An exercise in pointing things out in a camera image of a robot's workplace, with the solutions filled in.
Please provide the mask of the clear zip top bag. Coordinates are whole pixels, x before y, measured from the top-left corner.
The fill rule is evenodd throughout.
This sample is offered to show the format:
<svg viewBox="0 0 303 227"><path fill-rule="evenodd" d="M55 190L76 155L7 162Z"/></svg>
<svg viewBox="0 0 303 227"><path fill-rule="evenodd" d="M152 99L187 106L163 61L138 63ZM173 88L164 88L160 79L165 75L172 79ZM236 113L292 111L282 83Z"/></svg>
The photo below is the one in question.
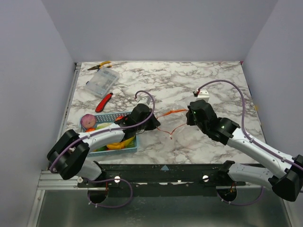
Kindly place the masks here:
<svg viewBox="0 0 303 227"><path fill-rule="evenodd" d="M187 125L189 101L177 101L165 107L161 107L156 112L156 118L160 126L156 129L156 136L160 142L173 142L178 139L185 139L199 135L200 131L196 126Z"/></svg>

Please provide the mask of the green white cabbage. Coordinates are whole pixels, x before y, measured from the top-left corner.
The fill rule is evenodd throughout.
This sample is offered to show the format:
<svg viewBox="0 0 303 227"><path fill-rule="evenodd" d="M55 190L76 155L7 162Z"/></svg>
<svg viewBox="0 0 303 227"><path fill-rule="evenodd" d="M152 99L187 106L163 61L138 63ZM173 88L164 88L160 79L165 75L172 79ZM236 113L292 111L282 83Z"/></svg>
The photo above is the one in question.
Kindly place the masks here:
<svg viewBox="0 0 303 227"><path fill-rule="evenodd" d="M95 130L100 130L100 129L106 128L106 127L110 126L111 124L113 124L113 123L112 122L100 123L96 126Z"/></svg>

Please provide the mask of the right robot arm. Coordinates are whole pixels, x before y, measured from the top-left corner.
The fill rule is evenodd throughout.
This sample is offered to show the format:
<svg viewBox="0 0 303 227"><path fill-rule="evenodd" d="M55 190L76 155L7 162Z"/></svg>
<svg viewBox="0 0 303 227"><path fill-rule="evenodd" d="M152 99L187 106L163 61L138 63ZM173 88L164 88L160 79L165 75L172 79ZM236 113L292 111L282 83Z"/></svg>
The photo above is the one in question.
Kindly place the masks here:
<svg viewBox="0 0 303 227"><path fill-rule="evenodd" d="M223 185L248 182L270 188L286 201L296 201L303 187L303 157L295 157L274 149L266 143L244 133L236 122L217 117L205 100L190 102L186 114L187 125L197 126L211 140L235 148L259 162L262 167L231 162L218 173Z"/></svg>

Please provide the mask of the purple onion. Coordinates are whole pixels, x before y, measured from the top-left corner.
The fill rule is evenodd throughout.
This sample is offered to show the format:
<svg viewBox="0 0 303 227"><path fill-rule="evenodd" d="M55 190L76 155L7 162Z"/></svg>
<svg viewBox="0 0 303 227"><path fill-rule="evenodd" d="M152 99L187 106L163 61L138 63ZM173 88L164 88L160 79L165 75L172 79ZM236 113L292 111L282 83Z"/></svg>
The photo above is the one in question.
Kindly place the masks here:
<svg viewBox="0 0 303 227"><path fill-rule="evenodd" d="M93 128L96 122L96 117L92 114L86 114L80 120L81 126L85 129Z"/></svg>

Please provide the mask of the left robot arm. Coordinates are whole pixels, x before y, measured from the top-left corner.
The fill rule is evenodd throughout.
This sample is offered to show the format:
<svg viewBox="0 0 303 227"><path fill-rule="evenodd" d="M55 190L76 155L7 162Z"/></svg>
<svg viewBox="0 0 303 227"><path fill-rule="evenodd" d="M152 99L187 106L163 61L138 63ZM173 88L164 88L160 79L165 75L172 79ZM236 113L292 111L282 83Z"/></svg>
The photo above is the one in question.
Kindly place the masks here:
<svg viewBox="0 0 303 227"><path fill-rule="evenodd" d="M51 164L49 169L64 180L77 176L99 187L104 183L105 175L101 165L87 159L88 154L106 145L124 142L140 131L152 131L159 126L153 109L146 104L138 104L130 114L100 130L82 134L68 130L47 155Z"/></svg>

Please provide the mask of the yellow mango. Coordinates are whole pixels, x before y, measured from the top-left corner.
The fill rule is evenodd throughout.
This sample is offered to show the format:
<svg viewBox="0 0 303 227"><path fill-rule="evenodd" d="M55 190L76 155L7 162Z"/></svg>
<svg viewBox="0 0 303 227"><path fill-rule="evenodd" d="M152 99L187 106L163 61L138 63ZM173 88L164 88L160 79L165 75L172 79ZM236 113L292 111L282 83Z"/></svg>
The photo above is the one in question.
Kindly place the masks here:
<svg viewBox="0 0 303 227"><path fill-rule="evenodd" d="M120 142L121 148L126 148L131 142L133 142L134 139L135 139L135 136Z"/></svg>

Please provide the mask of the yellow bell pepper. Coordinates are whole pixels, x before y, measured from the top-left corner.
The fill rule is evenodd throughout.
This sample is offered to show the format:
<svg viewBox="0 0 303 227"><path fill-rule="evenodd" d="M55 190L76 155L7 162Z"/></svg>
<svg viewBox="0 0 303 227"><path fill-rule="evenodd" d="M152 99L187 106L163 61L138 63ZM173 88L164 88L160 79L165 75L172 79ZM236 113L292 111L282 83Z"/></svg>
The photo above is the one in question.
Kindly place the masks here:
<svg viewBox="0 0 303 227"><path fill-rule="evenodd" d="M124 142L118 142L118 143L107 144L107 148L109 150L124 149L125 148L125 143Z"/></svg>

